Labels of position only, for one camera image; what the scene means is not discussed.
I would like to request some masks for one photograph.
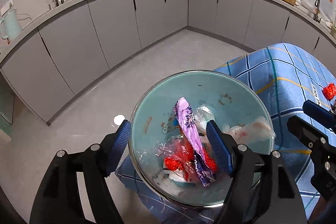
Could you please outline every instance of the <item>transparent plastic bag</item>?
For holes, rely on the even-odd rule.
[[[199,132],[206,134],[207,123],[210,120],[215,120],[215,115],[212,111],[205,105],[196,108],[194,114],[195,124]]]
[[[194,150],[183,135],[172,137],[167,143],[161,143],[155,153],[164,157],[164,164],[174,171],[184,171],[184,179],[187,182],[199,182],[199,177],[194,166]]]
[[[257,141],[275,139],[275,133],[264,117],[258,117],[254,122],[243,127],[234,126],[226,134],[230,134],[238,144],[249,145]]]

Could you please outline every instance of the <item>mint green kettle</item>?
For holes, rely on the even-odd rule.
[[[13,41],[18,34],[22,31],[21,25],[16,17],[16,9],[8,10],[4,17],[0,20],[0,35],[2,39],[9,39]]]

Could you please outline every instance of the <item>white sticker label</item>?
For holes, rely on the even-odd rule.
[[[311,89],[313,90],[313,95],[315,97],[315,102],[319,105],[322,106],[321,101],[319,99],[319,95],[317,93],[317,89],[316,87],[313,85],[313,83],[311,83]]]

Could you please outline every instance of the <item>stain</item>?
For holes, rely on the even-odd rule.
[[[145,126],[143,127],[143,131],[145,132],[145,134],[147,134],[147,130],[148,130],[148,127],[149,127],[149,124],[151,123],[152,121],[152,116],[149,116],[147,118],[147,121],[145,123]]]
[[[167,133],[169,133],[169,132],[171,132],[173,130],[175,130],[175,128],[171,128],[170,126],[167,127]]]
[[[221,94],[220,95],[220,99],[218,100],[218,102],[223,106],[223,105],[225,105],[225,103],[223,102],[223,101],[227,101],[227,100],[229,100],[230,101],[230,103],[232,103],[232,98],[228,95],[228,94]]]

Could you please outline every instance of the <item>kitchen cabinet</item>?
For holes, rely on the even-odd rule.
[[[109,68],[141,50],[133,0],[88,0]]]
[[[165,0],[164,8],[166,35],[188,25],[188,0]]]
[[[145,48],[166,36],[164,0],[134,0],[141,47]]]
[[[294,44],[312,53],[319,35],[320,33],[302,17],[290,14],[282,42]]]
[[[215,34],[244,43],[253,0],[218,0]]]
[[[213,32],[216,13],[217,0],[189,0],[188,26]]]
[[[2,64],[2,73],[21,99],[47,122],[74,93],[58,72],[37,29],[20,44]]]
[[[77,94],[109,70],[87,1],[60,12],[39,27],[56,67]]]
[[[290,12],[267,0],[253,0],[244,45],[259,50],[279,43]]]
[[[312,55],[325,65],[332,75],[336,75],[336,45],[329,38],[320,33],[319,41]]]

